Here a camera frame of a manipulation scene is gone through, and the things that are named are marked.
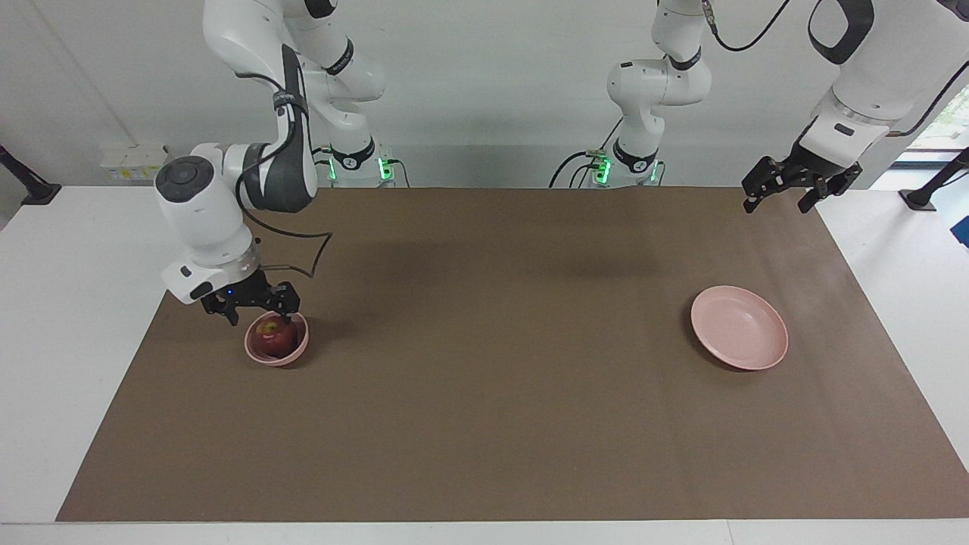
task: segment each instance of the brown tablecloth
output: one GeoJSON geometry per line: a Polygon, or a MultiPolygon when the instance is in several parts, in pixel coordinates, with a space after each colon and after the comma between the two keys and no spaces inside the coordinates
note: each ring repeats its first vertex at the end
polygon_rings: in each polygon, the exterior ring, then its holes
{"type": "MultiPolygon", "coordinates": [[[[969,517],[969,475],[817,213],[739,191],[326,190],[292,369],[166,296],[60,521],[969,517]],[[732,284],[777,368],[703,351],[732,284]]],[[[268,263],[310,240],[255,230],[268,263]]]]}

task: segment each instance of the pink plate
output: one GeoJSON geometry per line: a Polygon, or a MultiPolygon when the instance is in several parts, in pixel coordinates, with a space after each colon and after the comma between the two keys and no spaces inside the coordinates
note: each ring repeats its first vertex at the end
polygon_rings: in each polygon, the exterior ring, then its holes
{"type": "Polygon", "coordinates": [[[784,320],[767,301],[733,286],[717,286],[693,301],[693,329],[703,346],[738,369],[770,369],[788,350],[784,320]]]}
{"type": "Polygon", "coordinates": [[[266,314],[263,314],[257,318],[255,322],[250,324],[249,329],[245,332],[245,340],[243,341],[243,344],[245,345],[245,353],[248,354],[248,356],[257,364],[263,364],[264,366],[271,368],[281,368],[298,360],[299,356],[302,356],[303,352],[306,351],[306,346],[309,345],[309,326],[306,324],[306,318],[302,314],[297,312],[293,315],[293,323],[297,325],[297,339],[299,340],[299,346],[297,346],[295,352],[282,360],[279,360],[263,354],[262,352],[256,350],[256,348],[252,345],[252,337],[256,333],[256,324],[258,324],[264,318],[272,316],[273,314],[275,314],[275,312],[267,312],[266,314]]]}

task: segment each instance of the white robotic arm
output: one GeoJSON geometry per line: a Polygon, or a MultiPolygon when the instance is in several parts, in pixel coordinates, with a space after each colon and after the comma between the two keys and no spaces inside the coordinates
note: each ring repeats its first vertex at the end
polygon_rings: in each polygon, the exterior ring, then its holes
{"type": "Polygon", "coordinates": [[[649,177],[666,128],[657,106],[688,106],[706,98],[712,84],[703,60],[706,30],[701,0],[661,0],[653,22],[653,42],[663,59],[616,65],[609,76],[609,96],[622,110],[619,138],[608,151],[608,176],[594,187],[637,185],[649,177]]]}
{"type": "Polygon", "coordinates": [[[327,124],[334,158],[352,159],[341,161],[353,163],[345,171],[380,178],[377,145],[349,103],[379,98],[383,74],[335,28],[335,7],[335,0],[205,1],[206,42],[240,78],[274,91],[279,137],[273,144],[201,144],[161,170],[158,202],[188,247],[162,277],[183,303],[202,301],[233,325],[237,306],[298,311],[292,285],[272,287],[260,270],[241,207],[298,212],[313,200],[310,107],[327,124]]]}
{"type": "Polygon", "coordinates": [[[905,117],[928,89],[969,58],[969,0],[820,0],[808,24],[811,42],[841,67],[811,123],[784,161],[764,157],[747,175],[745,208],[767,196],[810,190],[807,213],[824,198],[841,195],[861,173],[858,160],[905,117]],[[841,16],[840,36],[822,36],[841,16]]]}

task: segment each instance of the red apple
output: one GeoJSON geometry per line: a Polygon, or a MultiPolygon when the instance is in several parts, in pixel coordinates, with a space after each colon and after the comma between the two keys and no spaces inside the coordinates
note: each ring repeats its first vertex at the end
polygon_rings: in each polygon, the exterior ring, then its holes
{"type": "Polygon", "coordinates": [[[281,316],[269,316],[256,324],[253,348],[270,358],[285,358],[296,351],[297,325],[287,324],[281,316]]]}

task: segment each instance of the white table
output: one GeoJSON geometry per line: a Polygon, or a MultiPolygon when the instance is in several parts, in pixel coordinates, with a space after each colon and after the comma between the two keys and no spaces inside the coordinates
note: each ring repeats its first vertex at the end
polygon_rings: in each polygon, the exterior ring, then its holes
{"type": "MultiPolygon", "coordinates": [[[[969,465],[969,253],[891,192],[852,192],[820,210],[969,465]]],[[[53,524],[164,295],[158,272],[179,251],[143,187],[66,187],[0,233],[0,544],[969,543],[969,520],[53,524]]]]}

